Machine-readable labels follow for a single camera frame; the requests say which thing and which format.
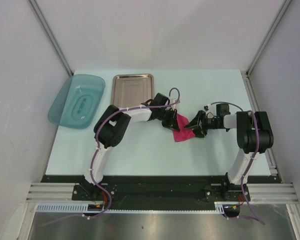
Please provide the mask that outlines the pink paper napkin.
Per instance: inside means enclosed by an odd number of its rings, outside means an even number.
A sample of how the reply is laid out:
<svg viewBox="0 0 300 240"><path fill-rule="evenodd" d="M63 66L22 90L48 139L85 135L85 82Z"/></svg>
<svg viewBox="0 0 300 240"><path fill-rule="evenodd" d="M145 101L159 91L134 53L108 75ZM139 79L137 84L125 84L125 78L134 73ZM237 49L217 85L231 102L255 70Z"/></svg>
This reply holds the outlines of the pink paper napkin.
<svg viewBox="0 0 300 240"><path fill-rule="evenodd" d="M185 128L185 126L190 123L185 116L177 114L177 123L179 131L173 131L173 138L176 143L184 142L195 137L195 134L191 129Z"/></svg>

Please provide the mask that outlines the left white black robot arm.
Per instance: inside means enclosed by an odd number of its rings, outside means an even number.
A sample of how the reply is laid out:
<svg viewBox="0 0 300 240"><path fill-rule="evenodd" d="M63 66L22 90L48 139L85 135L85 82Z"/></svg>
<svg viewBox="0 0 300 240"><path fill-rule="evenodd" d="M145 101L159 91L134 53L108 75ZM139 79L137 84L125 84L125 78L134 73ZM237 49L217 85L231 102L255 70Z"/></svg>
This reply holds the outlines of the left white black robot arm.
<svg viewBox="0 0 300 240"><path fill-rule="evenodd" d="M83 194L90 200L100 196L102 189L99 183L104 177L107 158L111 150L123 140L129 124L159 120L164 128L179 132L176 109L179 103L179 95L172 98L157 93L153 99L137 106L119 108L109 105L93 129L95 151L84 180L79 183Z"/></svg>

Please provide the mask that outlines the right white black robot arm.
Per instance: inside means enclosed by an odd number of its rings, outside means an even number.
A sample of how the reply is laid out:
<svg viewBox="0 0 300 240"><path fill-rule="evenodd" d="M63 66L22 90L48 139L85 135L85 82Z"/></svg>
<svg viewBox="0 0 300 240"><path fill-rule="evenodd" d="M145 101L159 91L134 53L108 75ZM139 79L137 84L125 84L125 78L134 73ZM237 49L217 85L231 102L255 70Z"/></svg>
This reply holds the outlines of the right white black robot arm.
<svg viewBox="0 0 300 240"><path fill-rule="evenodd" d="M204 138L209 130L236 130L238 153L230 170L225 174L220 186L208 187L206 194L218 199L235 201L249 195L248 176L255 161L274 144L274 135L265 111L239 111L231 114L229 102L213 102L216 114L206 105L198 111L193 120L184 126L197 138Z"/></svg>

